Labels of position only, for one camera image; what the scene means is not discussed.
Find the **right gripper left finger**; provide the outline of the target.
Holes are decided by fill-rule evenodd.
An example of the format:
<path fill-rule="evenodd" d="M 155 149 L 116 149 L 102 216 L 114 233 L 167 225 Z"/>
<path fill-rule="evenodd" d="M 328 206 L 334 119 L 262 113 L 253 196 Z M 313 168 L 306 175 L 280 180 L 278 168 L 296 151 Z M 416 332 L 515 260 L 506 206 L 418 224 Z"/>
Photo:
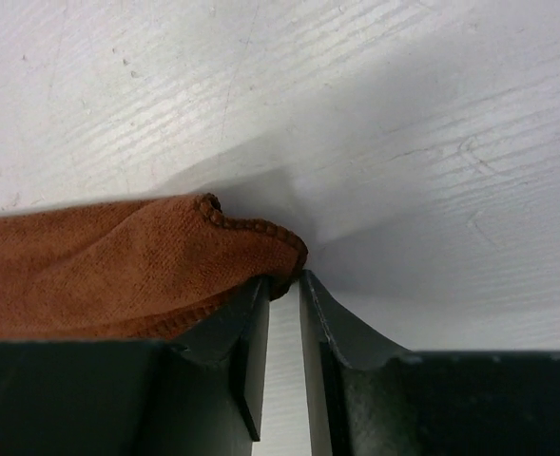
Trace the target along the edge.
<path fill-rule="evenodd" d="M 0 342 L 0 455 L 248 455 L 269 282 L 171 341 Z"/>

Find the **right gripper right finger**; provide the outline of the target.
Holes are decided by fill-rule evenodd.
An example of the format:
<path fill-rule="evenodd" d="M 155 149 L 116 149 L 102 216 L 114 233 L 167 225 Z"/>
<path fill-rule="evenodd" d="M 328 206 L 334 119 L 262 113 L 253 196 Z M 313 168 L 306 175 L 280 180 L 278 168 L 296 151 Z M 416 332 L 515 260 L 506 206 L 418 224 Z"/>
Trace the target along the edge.
<path fill-rule="evenodd" d="M 316 455 L 560 455 L 560 351 L 410 351 L 299 280 Z"/>

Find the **rust orange towel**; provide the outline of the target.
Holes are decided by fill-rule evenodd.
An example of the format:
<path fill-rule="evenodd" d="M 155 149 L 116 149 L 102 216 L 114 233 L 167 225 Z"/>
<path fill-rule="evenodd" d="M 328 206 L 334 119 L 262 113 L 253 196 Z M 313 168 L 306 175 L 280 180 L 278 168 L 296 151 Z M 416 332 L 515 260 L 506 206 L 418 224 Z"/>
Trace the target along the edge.
<path fill-rule="evenodd" d="M 305 243 L 211 194 L 123 200 L 0 218 L 0 340 L 170 339 L 250 278 L 283 296 Z"/>

